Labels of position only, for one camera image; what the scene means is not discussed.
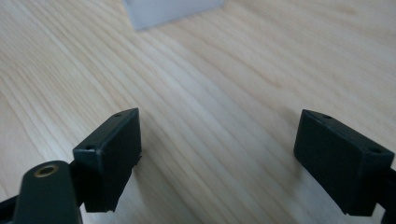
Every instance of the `wooden table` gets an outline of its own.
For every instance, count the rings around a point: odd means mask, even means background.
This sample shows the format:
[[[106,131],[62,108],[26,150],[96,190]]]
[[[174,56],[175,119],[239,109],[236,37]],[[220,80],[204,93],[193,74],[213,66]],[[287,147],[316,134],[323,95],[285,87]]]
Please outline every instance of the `wooden table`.
[[[139,33],[121,0],[0,2],[0,201],[133,107],[143,159],[84,223],[379,223],[292,151],[304,108],[396,148],[396,2],[228,0]]]

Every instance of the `white object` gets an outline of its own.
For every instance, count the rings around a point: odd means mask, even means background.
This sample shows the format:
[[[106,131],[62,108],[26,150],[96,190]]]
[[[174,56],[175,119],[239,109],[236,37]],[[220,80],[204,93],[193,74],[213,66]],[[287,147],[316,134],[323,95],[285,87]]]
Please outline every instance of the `white object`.
[[[219,7],[224,0],[122,0],[136,30]]]

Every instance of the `light wood surface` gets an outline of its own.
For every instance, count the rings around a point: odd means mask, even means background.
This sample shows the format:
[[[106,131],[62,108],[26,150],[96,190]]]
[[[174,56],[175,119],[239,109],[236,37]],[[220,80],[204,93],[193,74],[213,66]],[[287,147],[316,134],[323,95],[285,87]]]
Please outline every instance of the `light wood surface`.
[[[396,2],[228,0],[139,33],[121,0],[0,2],[0,201],[133,107],[143,158],[84,223],[379,223],[292,150],[304,108],[396,148]]]

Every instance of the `small hole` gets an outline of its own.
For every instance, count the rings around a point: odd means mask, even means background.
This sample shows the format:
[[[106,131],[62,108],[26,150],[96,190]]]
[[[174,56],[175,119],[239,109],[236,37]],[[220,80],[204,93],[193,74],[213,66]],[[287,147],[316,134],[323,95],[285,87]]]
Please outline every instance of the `small hole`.
[[[57,165],[48,165],[38,169],[35,172],[35,177],[46,177],[58,171]]]
[[[369,150],[374,152],[374,153],[381,153],[381,149],[376,148],[376,147],[370,147]]]
[[[94,148],[96,148],[96,145],[94,145],[94,144],[87,145],[87,146],[85,147],[85,149],[94,149]]]

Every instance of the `wood grain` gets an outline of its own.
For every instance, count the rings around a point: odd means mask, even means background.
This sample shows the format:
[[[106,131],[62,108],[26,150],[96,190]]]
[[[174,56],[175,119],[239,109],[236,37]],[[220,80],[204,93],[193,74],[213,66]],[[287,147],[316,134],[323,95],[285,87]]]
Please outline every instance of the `wood grain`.
[[[391,0],[229,0],[137,33],[121,0],[3,0],[0,201],[139,107],[143,159],[84,223],[379,223],[344,216],[292,149],[303,108],[396,148],[395,21]]]

